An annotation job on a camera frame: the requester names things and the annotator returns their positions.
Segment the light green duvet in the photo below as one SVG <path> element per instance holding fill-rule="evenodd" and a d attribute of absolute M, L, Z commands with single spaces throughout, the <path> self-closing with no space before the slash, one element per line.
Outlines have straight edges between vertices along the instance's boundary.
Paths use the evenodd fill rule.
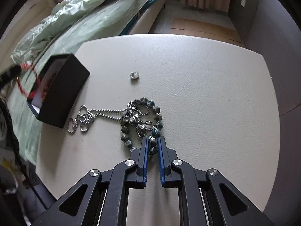
<path fill-rule="evenodd" d="M 87 41 L 127 35 L 158 0 L 64 0 L 30 29 L 11 52 L 13 64 L 44 64 L 52 55 L 75 53 Z"/>

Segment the bed with green sheet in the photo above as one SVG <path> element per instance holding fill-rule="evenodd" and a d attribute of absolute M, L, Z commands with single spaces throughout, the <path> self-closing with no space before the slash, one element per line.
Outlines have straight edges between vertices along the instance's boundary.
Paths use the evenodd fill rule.
<path fill-rule="evenodd" d="M 84 42 L 125 35 L 138 16 L 157 0 L 64 0 L 30 29 L 10 54 L 13 64 L 32 63 L 39 73 L 52 55 L 76 53 Z M 6 102 L 19 141 L 20 156 L 35 164 L 41 122 L 30 112 L 26 97 L 36 78 L 23 72 L 5 86 Z"/>

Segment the white wall socket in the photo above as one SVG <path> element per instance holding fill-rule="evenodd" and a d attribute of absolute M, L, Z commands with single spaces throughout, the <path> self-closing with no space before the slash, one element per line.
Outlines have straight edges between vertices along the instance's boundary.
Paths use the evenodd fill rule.
<path fill-rule="evenodd" d="M 246 4 L 246 0 L 241 0 L 241 6 L 245 7 L 245 4 Z"/>

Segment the flattened cardboard on floor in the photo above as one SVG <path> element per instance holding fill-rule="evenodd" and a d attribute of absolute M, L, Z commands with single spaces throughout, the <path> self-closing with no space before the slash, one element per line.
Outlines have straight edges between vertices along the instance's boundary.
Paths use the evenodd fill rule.
<path fill-rule="evenodd" d="M 169 33 L 206 38 L 243 47 L 236 30 L 202 21 L 175 18 Z"/>

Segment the black jewelry box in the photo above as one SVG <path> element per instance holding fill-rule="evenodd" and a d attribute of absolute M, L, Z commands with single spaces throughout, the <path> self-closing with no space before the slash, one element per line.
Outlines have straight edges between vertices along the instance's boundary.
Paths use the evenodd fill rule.
<path fill-rule="evenodd" d="M 89 76 L 74 54 L 50 56 L 27 97 L 29 109 L 39 121 L 62 129 Z"/>

